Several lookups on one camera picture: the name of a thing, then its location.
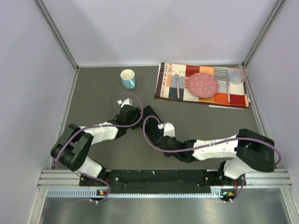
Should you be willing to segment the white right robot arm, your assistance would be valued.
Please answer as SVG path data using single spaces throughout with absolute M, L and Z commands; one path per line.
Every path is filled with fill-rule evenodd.
M 237 135 L 226 139 L 184 142 L 176 139 L 174 126 L 170 123 L 149 122 L 145 132 L 154 146 L 164 150 L 166 157 L 173 156 L 186 163 L 226 158 L 218 173 L 219 181 L 225 185 L 251 171 L 274 171 L 274 141 L 249 129 L 240 129 Z

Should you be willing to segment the black zip tool case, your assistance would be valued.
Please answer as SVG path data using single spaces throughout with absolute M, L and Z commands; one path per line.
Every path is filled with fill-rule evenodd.
M 144 108 L 142 119 L 142 131 L 146 142 L 160 148 L 161 140 L 164 137 L 164 129 L 158 128 L 162 121 L 150 105 Z

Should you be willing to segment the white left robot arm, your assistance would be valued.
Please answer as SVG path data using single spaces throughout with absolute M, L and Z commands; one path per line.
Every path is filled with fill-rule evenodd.
M 101 185 L 105 182 L 105 168 L 87 155 L 90 147 L 106 140 L 114 140 L 141 126 L 142 108 L 132 106 L 131 99 L 119 101 L 121 109 L 112 120 L 102 124 L 80 127 L 70 124 L 53 146 L 50 155 L 70 171 L 85 173 L 90 180 Z

